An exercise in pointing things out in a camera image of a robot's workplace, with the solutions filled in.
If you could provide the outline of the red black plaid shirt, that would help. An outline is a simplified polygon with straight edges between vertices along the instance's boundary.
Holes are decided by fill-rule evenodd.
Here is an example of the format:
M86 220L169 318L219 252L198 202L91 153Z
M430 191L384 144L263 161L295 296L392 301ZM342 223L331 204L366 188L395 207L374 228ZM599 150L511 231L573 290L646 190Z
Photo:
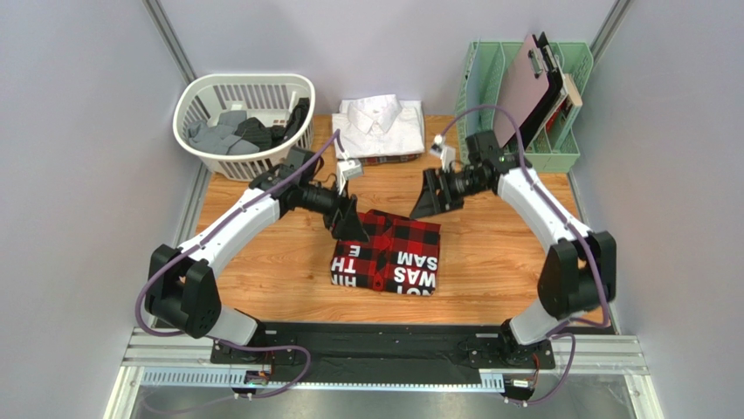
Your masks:
M377 209L359 218L369 240L336 243L330 261L331 283L401 295L433 295L441 225Z

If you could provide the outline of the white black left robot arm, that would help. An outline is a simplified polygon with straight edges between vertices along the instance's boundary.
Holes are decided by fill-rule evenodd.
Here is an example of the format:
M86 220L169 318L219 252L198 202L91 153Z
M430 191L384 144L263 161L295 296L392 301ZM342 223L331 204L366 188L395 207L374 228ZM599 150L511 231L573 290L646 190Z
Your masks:
M247 346L261 323L225 305L217 279L232 259L262 230L287 212L304 209L322 215L336 240L366 242L357 198L348 180L363 173L356 159L336 164L335 182L326 188L313 178L320 154L293 147L287 157L249 183L231 208L186 242L166 244L152 254L149 279L137 298L136 313L148 313L174 327L176 335L209 337Z

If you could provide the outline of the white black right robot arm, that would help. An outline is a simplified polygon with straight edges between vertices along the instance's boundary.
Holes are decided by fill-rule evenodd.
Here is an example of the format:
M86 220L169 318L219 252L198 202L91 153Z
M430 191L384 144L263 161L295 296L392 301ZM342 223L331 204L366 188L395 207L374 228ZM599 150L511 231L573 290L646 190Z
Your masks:
M465 198L487 190L508 203L534 233L545 252L536 300L506 320L500 339L507 356L535 347L584 314L601 309L599 327L609 324L616 295L617 243L572 216L544 187L523 153L499 147L493 132L467 137L468 163L454 168L454 149L436 135L431 152L442 165L423 174L421 194L410 215L434 216L460 210Z

